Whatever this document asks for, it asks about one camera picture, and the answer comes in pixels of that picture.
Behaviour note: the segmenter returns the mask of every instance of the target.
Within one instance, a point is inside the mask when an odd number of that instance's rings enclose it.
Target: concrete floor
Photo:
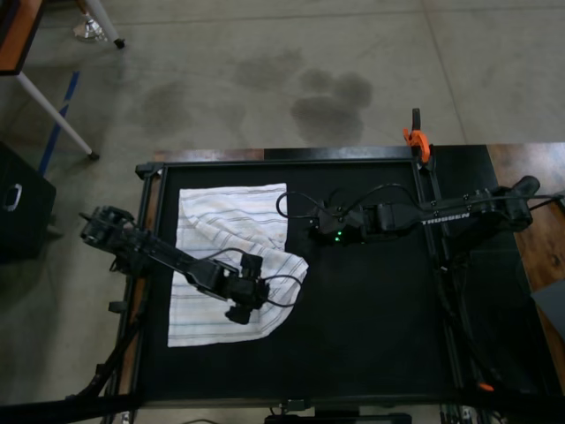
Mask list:
[[[435,144],[563,141],[562,0],[112,0],[127,48],[72,38],[78,12],[50,6],[25,73],[71,125],[48,179],[65,236],[0,268],[0,403],[81,389],[116,336],[106,312],[124,278],[79,240],[80,211],[137,212],[134,166],[157,150],[402,145],[411,108]],[[0,140],[34,167],[52,121],[0,79]],[[438,422],[416,408],[415,422]],[[264,410],[151,411],[139,422],[260,422]]]

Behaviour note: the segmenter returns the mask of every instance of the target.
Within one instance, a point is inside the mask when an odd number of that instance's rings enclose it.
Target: white towel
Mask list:
[[[276,212],[277,198],[285,184],[258,187],[219,187],[181,190],[178,201],[177,248],[202,258],[226,247],[236,247],[263,257],[261,276],[292,275],[303,281],[305,260],[284,252],[287,219]],[[286,213],[286,199],[281,201]],[[241,254],[226,252],[214,259],[241,269]],[[289,278],[268,281],[269,298],[294,303],[299,285]],[[269,303],[254,310],[247,325],[225,317],[232,302],[223,302],[197,291],[175,273],[169,309],[169,347],[210,345],[254,340],[268,336],[289,316],[292,307]]]

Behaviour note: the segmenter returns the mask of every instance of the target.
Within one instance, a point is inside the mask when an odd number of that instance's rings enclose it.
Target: black box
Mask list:
[[[57,190],[0,143],[0,262],[41,250]]]

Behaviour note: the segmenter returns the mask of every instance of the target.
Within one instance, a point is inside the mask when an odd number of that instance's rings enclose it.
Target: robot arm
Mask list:
[[[236,305],[226,316],[233,322],[247,324],[253,309],[260,309],[268,299],[269,286],[260,278],[263,258],[240,251],[241,276],[230,265],[214,259],[195,259],[165,243],[151,231],[137,226],[124,210],[96,208],[80,236],[85,243],[114,254],[110,270],[130,276],[143,276],[152,262],[183,274],[200,292],[220,300],[232,299]]]
[[[403,188],[383,185],[382,188]],[[532,223],[528,200],[535,197],[539,181],[524,177],[513,187],[477,190],[460,198],[418,203],[381,202],[355,208],[317,204],[310,214],[310,235],[322,244],[370,243],[397,239],[420,225],[435,225],[475,218],[453,240],[456,251],[471,248],[499,231],[523,231]]]

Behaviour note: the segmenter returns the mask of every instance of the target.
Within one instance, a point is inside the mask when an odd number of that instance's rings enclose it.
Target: wooden surface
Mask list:
[[[541,183],[539,194],[565,190],[565,143],[496,145],[488,150],[501,186],[512,186],[524,175],[532,175]],[[565,215],[555,204],[536,209],[532,215],[533,224],[516,234],[516,243],[531,290],[536,292],[565,278]],[[538,311],[565,393],[565,344]]]
[[[0,74],[16,75],[21,71],[41,18],[41,3],[42,0],[20,0],[16,17],[0,47]]]
[[[565,190],[565,143],[531,145],[494,145],[488,148],[498,182],[512,186],[524,175],[533,175],[541,182],[540,194]],[[156,162],[210,162],[263,160],[265,150],[186,150],[158,152]],[[152,185],[145,226],[154,228],[160,179]],[[532,212],[534,223],[526,231],[516,234],[516,243],[522,255],[524,268],[533,292],[565,278],[565,215],[556,205]],[[144,281],[140,280],[134,292],[134,309],[139,307]],[[554,359],[561,387],[565,388],[565,344],[547,318],[540,314],[547,344]],[[137,338],[128,349],[122,368],[120,394],[131,390],[134,353]]]
[[[155,226],[155,215],[157,213],[157,201],[159,200],[159,187],[161,186],[161,178],[156,175],[151,184],[151,192],[149,193],[149,203],[147,206],[147,214],[145,228],[152,230]],[[146,279],[138,278],[133,289],[133,305],[130,313],[129,324],[132,323],[135,314],[139,311],[139,305],[143,299],[143,293],[146,289]],[[139,335],[137,335],[127,348],[122,361],[122,374],[119,380],[118,394],[126,395],[132,392],[133,376],[135,371],[135,352],[137,350]]]

